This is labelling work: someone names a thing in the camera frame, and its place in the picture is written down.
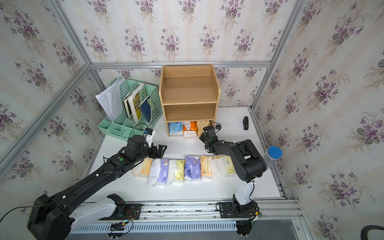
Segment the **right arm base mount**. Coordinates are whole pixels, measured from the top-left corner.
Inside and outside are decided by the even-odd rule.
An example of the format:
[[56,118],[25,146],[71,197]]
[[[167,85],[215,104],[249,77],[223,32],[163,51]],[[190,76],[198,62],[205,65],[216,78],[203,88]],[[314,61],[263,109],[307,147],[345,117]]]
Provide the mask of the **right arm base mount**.
[[260,208],[255,201],[246,205],[239,205],[234,202],[218,202],[215,207],[221,219],[252,219],[260,213]]

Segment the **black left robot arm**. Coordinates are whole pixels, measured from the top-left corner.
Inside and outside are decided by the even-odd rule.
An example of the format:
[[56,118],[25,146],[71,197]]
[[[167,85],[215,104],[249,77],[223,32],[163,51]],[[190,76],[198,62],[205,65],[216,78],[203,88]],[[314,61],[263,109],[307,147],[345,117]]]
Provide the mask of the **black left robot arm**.
[[117,194],[92,205],[81,205],[146,158],[162,158],[166,149],[166,145],[148,144],[144,136],[129,138],[125,147],[81,181],[51,197],[46,194],[38,197],[28,220],[28,230],[37,240],[64,240],[74,230],[96,220],[122,219],[127,215],[126,202]]

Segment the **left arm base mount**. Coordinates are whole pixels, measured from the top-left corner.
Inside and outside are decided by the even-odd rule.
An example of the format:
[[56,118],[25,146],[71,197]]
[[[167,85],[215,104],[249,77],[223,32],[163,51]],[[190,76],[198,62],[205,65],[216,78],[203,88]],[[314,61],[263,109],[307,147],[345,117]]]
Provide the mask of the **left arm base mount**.
[[101,218],[100,221],[114,221],[114,220],[138,220],[140,217],[142,205],[127,203],[117,194],[107,196],[108,200],[112,200],[116,208],[112,214],[107,217]]

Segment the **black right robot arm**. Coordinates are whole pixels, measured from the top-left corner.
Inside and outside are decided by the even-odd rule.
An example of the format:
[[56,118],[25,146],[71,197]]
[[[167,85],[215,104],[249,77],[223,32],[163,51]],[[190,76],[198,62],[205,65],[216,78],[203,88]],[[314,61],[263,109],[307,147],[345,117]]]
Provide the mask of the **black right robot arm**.
[[205,144],[208,153],[231,158],[235,173],[242,181],[233,197],[233,206],[241,209],[251,205],[255,180],[262,177],[267,164],[249,139],[241,142],[219,140],[213,126],[203,128],[199,139]]

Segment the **beige tissue pack bottom shelf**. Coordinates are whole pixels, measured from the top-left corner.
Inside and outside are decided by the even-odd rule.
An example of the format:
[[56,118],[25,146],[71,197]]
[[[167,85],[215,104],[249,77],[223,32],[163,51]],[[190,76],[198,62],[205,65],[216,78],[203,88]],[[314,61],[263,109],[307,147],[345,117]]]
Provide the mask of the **beige tissue pack bottom shelf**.
[[204,132],[204,128],[211,124],[210,121],[197,121],[197,136],[200,137]]

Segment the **white green tissue pack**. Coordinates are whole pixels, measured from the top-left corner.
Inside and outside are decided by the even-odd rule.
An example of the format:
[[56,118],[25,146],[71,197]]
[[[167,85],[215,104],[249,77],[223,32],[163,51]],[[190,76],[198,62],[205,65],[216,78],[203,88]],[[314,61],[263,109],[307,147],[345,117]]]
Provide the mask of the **white green tissue pack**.
[[213,180],[221,180],[226,177],[232,177],[235,174],[235,168],[229,156],[214,156],[210,164]]

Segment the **orange white tissue pack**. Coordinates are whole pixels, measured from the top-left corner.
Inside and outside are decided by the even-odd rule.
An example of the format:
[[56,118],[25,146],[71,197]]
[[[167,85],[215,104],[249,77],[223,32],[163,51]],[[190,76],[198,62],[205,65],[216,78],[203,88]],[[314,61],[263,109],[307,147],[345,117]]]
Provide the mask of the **orange white tissue pack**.
[[183,124],[183,136],[184,137],[197,137],[197,122],[196,121],[184,121]]

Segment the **orange yellow tissue pack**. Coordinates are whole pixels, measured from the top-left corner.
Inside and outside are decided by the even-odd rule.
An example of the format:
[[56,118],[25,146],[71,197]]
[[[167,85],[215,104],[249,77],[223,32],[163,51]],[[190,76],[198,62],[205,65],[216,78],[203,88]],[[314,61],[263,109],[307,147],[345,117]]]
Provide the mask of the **orange yellow tissue pack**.
[[150,173],[152,162],[154,159],[146,158],[133,169],[133,176],[137,178],[147,178]]

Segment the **blue tissue pack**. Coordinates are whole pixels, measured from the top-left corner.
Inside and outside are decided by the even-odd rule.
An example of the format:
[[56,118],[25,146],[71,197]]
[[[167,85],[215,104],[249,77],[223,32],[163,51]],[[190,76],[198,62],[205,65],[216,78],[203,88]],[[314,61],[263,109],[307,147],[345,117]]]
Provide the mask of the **blue tissue pack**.
[[169,134],[170,136],[180,136],[184,133],[184,125],[182,122],[171,122],[169,123]]

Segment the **purple wet wipes pack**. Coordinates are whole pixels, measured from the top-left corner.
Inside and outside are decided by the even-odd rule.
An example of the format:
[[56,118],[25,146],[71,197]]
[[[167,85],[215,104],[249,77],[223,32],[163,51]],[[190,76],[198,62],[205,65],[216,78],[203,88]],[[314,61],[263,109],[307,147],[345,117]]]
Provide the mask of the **purple wet wipes pack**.
[[200,181],[201,176],[201,157],[196,155],[185,156],[184,166],[185,181]]

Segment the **green yellow tissue pack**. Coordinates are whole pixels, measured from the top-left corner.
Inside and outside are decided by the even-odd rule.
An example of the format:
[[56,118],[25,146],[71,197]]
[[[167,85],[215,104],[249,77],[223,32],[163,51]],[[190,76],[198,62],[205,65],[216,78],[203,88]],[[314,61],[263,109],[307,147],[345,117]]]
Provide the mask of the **green yellow tissue pack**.
[[169,160],[167,185],[172,183],[183,183],[185,179],[184,166],[185,160]]

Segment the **purple white tissue pack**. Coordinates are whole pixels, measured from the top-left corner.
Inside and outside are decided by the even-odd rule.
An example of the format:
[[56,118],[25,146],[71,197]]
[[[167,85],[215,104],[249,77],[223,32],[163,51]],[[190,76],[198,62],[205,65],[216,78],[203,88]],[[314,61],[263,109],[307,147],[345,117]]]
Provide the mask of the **purple white tissue pack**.
[[168,182],[169,159],[154,159],[149,172],[148,187],[166,185]]

